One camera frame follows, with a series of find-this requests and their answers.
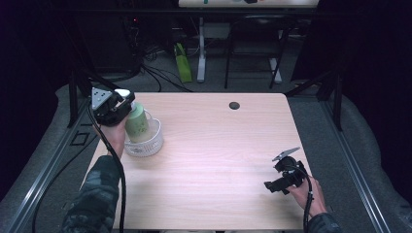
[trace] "person's left hand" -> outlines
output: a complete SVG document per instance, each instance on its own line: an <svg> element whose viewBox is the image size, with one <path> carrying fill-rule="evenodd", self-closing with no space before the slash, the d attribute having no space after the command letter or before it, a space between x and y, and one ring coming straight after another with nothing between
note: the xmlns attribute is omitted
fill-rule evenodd
<svg viewBox="0 0 412 233"><path fill-rule="evenodd" d="M123 154L124 140L126 137L124 126L126 124L127 119L128 116L126 116L119 124L115 126L108 127L105 125L101 125L100 127L100 130L103 132L104 136L109 141L110 145L112 145L112 148L115 150L119 159Z"/></svg>

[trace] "small hole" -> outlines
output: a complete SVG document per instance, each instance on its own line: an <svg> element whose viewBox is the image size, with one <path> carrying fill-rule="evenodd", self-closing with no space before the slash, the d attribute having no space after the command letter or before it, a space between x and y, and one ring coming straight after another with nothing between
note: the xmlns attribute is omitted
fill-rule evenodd
<svg viewBox="0 0 412 233"><path fill-rule="evenodd" d="M230 102L229 108L232 109L232 110L237 110L237 109L240 108L240 104L237 103L237 102Z"/></svg>

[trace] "light green bottle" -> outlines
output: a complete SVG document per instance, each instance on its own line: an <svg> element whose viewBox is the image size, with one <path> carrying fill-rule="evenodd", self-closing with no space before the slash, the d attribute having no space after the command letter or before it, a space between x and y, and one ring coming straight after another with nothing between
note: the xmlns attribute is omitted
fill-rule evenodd
<svg viewBox="0 0 412 233"><path fill-rule="evenodd" d="M143 143L151 139L148 119L143 105L137 102L131 103L131 111L126 121L126 133L132 143Z"/></svg>

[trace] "handheld controller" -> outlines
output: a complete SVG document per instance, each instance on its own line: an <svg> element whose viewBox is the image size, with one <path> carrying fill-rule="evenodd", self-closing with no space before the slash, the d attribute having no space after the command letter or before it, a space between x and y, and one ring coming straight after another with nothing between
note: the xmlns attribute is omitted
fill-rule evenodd
<svg viewBox="0 0 412 233"><path fill-rule="evenodd" d="M126 89L115 91L93 88L91 108L97 123L114 126L120 123L131 111L134 93Z"/></svg>

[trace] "cable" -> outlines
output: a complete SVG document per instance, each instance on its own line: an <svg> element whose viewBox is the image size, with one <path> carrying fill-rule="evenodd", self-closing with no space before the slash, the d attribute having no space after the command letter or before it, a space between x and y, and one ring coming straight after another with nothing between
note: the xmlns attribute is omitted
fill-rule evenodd
<svg viewBox="0 0 412 233"><path fill-rule="evenodd" d="M88 105L88 108L87 108L88 117L90 117L90 120L91 120L92 124L94 125L94 128L99 132L100 138L102 139L103 143L105 144L107 150L112 154L112 157L115 160L115 163L116 163L116 165L118 166L118 169L119 169L120 180L121 180L121 210L120 210L119 232L122 233L123 232L123 227L124 227L124 213L125 213L125 208L126 208L126 182L125 182L123 165L121 164L115 150L112 148L112 145L110 145L110 143L107 140L106 136L103 134L100 127L97 125L96 120L94 119L93 115L91 114L91 111L90 111L91 100L89 102L90 102L90 104Z"/></svg>
<svg viewBox="0 0 412 233"><path fill-rule="evenodd" d="M303 232L307 233L308 232L309 211L310 211L310 206L312 205L312 200L313 200L312 183L309 179L309 175L305 171L303 171L302 169L300 169L296 166L291 166L291 165L286 165L285 167L290 167L290 168L296 169L297 171L302 173L305 176L306 180L308 181L308 185L309 185L308 197L307 197L305 210L304 210L304 214L303 214Z"/></svg>
<svg viewBox="0 0 412 233"><path fill-rule="evenodd" d="M148 74L150 74L152 77L155 78L155 76L158 76L158 77L160 77L161 79L167 81L168 83L171 83L172 85L174 85L176 88L180 89L181 91L193 92L192 90L187 89L186 87L184 87L183 84L182 84L182 85L179 85L179 84L173 83L173 82L170 80L170 78L168 78L166 75L164 75L164 74L162 73L162 72L167 72L167 73L169 73L169 74L172 74L172 75L173 75L174 77L176 77L177 79L179 79L179 77L177 77L176 75L174 75L173 73L171 73L171 72L169 72L169 71L159 70L159 69L157 69L157 68L155 68L155 67L151 67L151 66L148 66L148 65L142 65L142 68L143 68L144 71L147 71Z"/></svg>
<svg viewBox="0 0 412 233"><path fill-rule="evenodd" d="M48 192L49 188L54 184L55 180L60 176L60 174L70 165L70 163L73 162L93 141L94 139L97 138L97 135L94 135L94 137L88 142L76 155L74 155L59 171L58 173L54 176L54 178L51 180L51 182L47 185L45 191L42 193L39 202L36 204L36 209L34 210L33 214L33 219L31 221L31 232L35 233L36 232L36 219L37 219L37 214L39 213L40 205L42 204L43 199L46 196L46 193Z"/></svg>

